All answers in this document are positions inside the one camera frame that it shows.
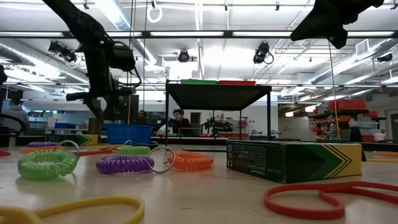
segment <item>black metal table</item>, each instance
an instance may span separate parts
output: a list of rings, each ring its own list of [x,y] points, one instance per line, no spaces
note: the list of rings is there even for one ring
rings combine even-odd
[[[267,132],[271,137],[271,86],[267,85],[202,85],[177,84],[166,81],[166,121],[169,119],[169,96],[181,110],[228,110],[239,111],[239,139],[242,138],[242,110],[267,95]]]

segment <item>person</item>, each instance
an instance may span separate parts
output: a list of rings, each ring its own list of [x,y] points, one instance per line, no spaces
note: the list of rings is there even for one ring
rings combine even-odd
[[[170,119],[171,123],[170,126],[173,129],[173,133],[183,134],[186,137],[193,136],[192,129],[186,129],[186,128],[191,128],[191,124],[187,118],[184,118],[184,110],[181,109],[174,110],[173,114],[174,114],[174,119]]]
[[[25,131],[23,134],[26,134],[29,131],[29,118],[27,117],[27,114],[22,109],[20,104],[21,99],[13,98],[9,103],[9,108],[3,109],[1,113],[20,119],[25,124]],[[10,129],[14,130],[19,130],[21,128],[20,124],[17,121],[13,121],[7,118],[2,119],[2,125],[8,126]]]
[[[138,112],[138,119],[133,121],[132,124],[149,126],[149,122],[147,121],[147,113],[143,110],[140,110]]]

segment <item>green tray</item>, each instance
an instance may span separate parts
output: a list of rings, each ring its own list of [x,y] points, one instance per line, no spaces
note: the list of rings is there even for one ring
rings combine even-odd
[[[181,80],[181,84],[206,84],[206,85],[217,85],[218,81],[213,80],[196,80],[196,79],[188,79]]]

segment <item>orange coiled keychain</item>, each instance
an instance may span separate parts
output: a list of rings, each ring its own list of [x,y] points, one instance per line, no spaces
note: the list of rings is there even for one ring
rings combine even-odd
[[[195,152],[188,152],[184,150],[175,151],[174,168],[180,171],[199,171],[206,170],[213,165],[213,158],[209,155],[204,155]],[[173,154],[167,156],[169,164],[173,163]]]

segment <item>yellow rubber band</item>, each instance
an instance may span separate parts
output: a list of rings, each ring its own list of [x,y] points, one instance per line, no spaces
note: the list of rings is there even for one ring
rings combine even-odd
[[[389,162],[389,163],[398,163],[398,159],[366,159],[366,162]]]
[[[127,204],[138,208],[132,218],[122,222],[122,224],[136,224],[144,216],[145,203],[139,198],[132,197],[103,197],[77,202],[65,203],[50,208],[43,208],[36,211],[29,211],[24,208],[0,207],[0,224],[29,223],[44,224],[41,218],[49,217],[63,212],[68,212],[78,208],[92,207],[98,205]]]

